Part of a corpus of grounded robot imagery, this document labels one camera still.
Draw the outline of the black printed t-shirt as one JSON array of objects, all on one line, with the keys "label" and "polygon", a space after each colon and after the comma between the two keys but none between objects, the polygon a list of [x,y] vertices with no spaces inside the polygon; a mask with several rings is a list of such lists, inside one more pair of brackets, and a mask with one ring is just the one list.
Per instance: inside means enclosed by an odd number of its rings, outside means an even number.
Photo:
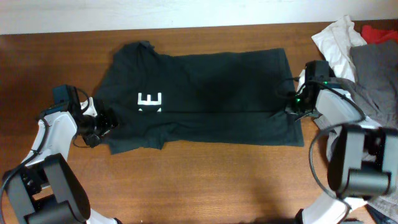
[{"label": "black printed t-shirt", "polygon": [[303,146],[284,110],[293,90],[283,49],[171,56],[140,41],[113,55],[95,98],[119,122],[105,140],[113,154],[179,140]]}]

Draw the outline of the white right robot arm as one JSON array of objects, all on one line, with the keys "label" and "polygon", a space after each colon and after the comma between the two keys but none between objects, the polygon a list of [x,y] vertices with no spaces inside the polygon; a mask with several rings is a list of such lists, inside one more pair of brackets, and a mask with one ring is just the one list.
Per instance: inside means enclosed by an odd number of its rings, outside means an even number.
[{"label": "white right robot arm", "polygon": [[[347,216],[374,197],[397,187],[397,130],[366,116],[350,93],[336,81],[325,60],[306,63],[304,82],[288,94],[285,112],[296,120],[306,116],[325,121],[310,144],[310,170],[322,194],[298,211],[294,223],[345,223]],[[317,176],[313,148],[328,136],[327,185]]]}]

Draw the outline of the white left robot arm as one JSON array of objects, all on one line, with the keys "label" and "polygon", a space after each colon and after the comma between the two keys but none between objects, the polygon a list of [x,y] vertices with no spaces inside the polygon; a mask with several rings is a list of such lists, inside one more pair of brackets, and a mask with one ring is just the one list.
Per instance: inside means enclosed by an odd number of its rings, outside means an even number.
[{"label": "white left robot arm", "polygon": [[70,146],[81,136],[88,148],[100,145],[118,125],[114,111],[82,90],[61,85],[52,90],[53,105],[40,113],[31,150],[5,172],[1,194],[7,195],[19,223],[109,223],[90,206],[88,196],[68,165]]}]

